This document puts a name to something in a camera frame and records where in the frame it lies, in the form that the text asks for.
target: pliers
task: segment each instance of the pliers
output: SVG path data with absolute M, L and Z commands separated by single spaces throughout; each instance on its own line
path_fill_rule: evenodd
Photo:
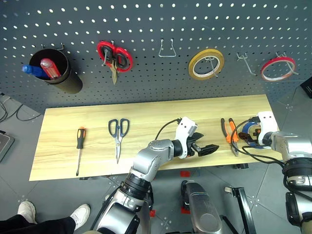
M 238 136 L 237 136 L 237 131 L 233 135 L 233 145 L 236 148 L 233 147 L 233 145 L 231 144 L 231 135 L 232 135 L 234 129 L 236 128 L 236 125 L 235 125 L 234 120 L 232 118 L 229 118 L 229 124 L 230 124 L 231 130 L 232 130 L 231 134 L 229 134 L 227 129 L 226 129 L 224 118 L 221 119 L 221 129 L 222 129 L 223 135 L 225 136 L 227 143 L 229 143 L 231 145 L 231 149 L 232 149 L 233 154 L 235 156 L 238 156 L 238 146 L 237 146 Z

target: wooden table surface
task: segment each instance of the wooden table surface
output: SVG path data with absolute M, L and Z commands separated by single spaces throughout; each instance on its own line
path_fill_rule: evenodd
M 29 180 L 77 177 L 76 137 L 80 126 L 86 128 L 86 138 L 79 177 L 128 173 L 137 152 L 155 138 L 159 129 L 168 121 L 184 116 L 195 121 L 197 132 L 205 135 L 197 141 L 200 147 L 208 144 L 220 147 L 203 157 L 195 154 L 185 159 L 175 158 L 160 170 L 255 162 L 250 156 L 233 155 L 222 134 L 220 118 L 227 121 L 231 117 L 238 125 L 260 111 L 270 110 L 265 95 L 46 109 Z M 115 159 L 115 140 L 108 133 L 108 121 L 114 118 L 130 120 L 130 130 L 122 140 L 119 164 Z M 170 124 L 158 139 L 173 140 L 176 127 Z M 246 143 L 240 140 L 238 145 Z M 257 152 L 281 159 L 272 150 Z

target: person's foot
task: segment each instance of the person's foot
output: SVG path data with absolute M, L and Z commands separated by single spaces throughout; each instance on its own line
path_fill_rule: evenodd
M 19 205 L 18 215 L 23 216 L 29 223 L 37 224 L 37 222 L 35 221 L 36 209 L 34 204 L 30 201 L 23 201 Z
M 80 228 L 83 224 L 86 223 L 90 215 L 90 206 L 88 204 L 83 204 L 79 206 L 75 211 L 70 215 L 70 217 L 75 221 L 76 227 L 75 230 Z

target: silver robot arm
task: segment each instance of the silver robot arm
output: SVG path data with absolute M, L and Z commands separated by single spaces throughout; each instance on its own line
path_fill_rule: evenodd
M 96 230 L 104 234 L 135 234 L 142 223 L 142 233 L 148 234 L 150 182 L 159 167 L 175 156 L 187 156 L 187 138 L 191 137 L 197 125 L 187 117 L 179 123 L 175 140 L 154 140 L 141 150 L 125 181 L 106 200 L 97 220 Z
M 301 227 L 303 234 L 312 234 L 311 141 L 295 134 L 276 131 L 276 121 L 270 112 L 260 112 L 258 117 L 261 125 L 259 144 L 270 145 L 272 150 L 282 154 L 283 183 L 290 190 L 286 193 L 288 221 Z

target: gray pegboard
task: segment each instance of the gray pegboard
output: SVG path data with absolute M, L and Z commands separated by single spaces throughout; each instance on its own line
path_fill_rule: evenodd
M 311 1 L 74 1 L 2 0 L 0 3 L 0 91 L 43 113 L 45 108 L 92 104 L 162 101 L 267 94 L 270 101 L 312 75 Z M 160 39 L 164 54 L 160 58 Z M 96 45 L 114 40 L 134 58 L 131 71 L 119 74 L 102 67 Z M 59 48 L 83 81 L 75 95 L 24 74 L 22 64 L 41 49 Z M 225 65 L 218 77 L 192 79 L 188 63 L 205 48 L 220 50 Z M 262 65 L 285 51 L 297 72 L 285 81 L 266 82 Z M 247 52 L 252 76 L 236 53 Z M 209 63 L 200 63 L 201 70 Z M 275 75 L 288 68 L 270 70 Z

